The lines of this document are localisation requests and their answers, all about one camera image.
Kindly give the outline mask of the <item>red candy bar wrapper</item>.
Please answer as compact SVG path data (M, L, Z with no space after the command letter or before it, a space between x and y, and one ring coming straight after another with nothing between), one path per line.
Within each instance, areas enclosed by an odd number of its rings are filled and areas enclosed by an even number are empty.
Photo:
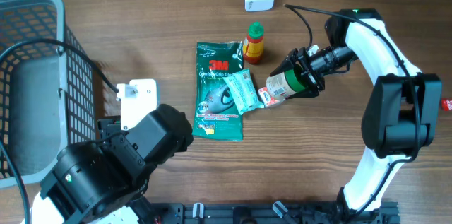
M441 109L444 111L451 111L452 110L452 99L442 98L440 100L440 106L441 106Z

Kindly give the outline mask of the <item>green 3M gloves package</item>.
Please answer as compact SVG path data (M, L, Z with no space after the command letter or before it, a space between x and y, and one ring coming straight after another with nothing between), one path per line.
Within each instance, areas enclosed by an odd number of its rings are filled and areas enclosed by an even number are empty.
M241 71L241 42L198 42L196 46L196 109L193 135L220 141L241 141L242 116L224 78Z

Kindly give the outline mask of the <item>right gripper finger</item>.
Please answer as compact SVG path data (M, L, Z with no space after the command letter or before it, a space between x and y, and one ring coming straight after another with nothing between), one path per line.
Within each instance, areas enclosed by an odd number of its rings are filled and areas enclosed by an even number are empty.
M303 91L300 91L298 93L295 93L294 95L291 95L288 97L288 99L295 99L295 98L315 98L319 96L319 91L312 90L310 88L305 88Z
M276 76L289 70L293 70L297 76L300 76L302 74L302 67L299 63L300 54L301 52L298 49L291 50L281 64L270 73L270 76Z

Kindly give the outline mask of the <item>white wet wipes pack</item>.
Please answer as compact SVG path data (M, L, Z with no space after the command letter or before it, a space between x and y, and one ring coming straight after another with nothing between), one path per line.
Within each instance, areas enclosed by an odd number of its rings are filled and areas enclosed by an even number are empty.
M231 76L224 77L223 80L230 89L239 115L264 108L254 87L249 69L233 73Z

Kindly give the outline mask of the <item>green lid jar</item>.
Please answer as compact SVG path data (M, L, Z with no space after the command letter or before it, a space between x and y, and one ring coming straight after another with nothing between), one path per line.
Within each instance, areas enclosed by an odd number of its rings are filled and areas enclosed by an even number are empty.
M307 89L301 78L301 69L294 67L266 79L266 87L276 100L285 100Z

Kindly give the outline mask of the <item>red sriracha sauce bottle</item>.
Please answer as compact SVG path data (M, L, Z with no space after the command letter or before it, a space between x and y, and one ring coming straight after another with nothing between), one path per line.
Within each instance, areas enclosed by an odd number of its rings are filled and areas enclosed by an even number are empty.
M259 22L252 23L243 44L244 59L250 64L258 64L263 56L264 28Z

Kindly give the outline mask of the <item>red patterned small box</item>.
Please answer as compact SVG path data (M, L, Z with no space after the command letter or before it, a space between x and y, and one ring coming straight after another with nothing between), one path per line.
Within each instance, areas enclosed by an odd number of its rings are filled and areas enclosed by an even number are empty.
M258 95L265 108L276 107L281 105L284 100L276 100L268 91L267 87L258 89Z

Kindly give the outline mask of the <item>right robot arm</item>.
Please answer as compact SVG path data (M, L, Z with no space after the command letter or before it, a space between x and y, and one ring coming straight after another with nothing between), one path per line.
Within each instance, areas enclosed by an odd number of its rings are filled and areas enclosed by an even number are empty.
M373 213L397 171L414 161L435 135L442 84L434 73L422 73L398 49L374 8L328 12L329 46L293 49L271 72L282 76L291 92L284 99L315 98L325 76L347 73L359 60L373 84L364 111L363 156L352 179L340 190L342 219Z

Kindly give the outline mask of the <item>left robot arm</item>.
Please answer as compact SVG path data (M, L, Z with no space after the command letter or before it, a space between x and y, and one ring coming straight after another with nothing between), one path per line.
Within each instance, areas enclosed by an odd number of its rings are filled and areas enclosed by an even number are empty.
M150 175L193 142L183 112L166 104L128 131L62 149L40 182L29 223L90 223L142 197Z

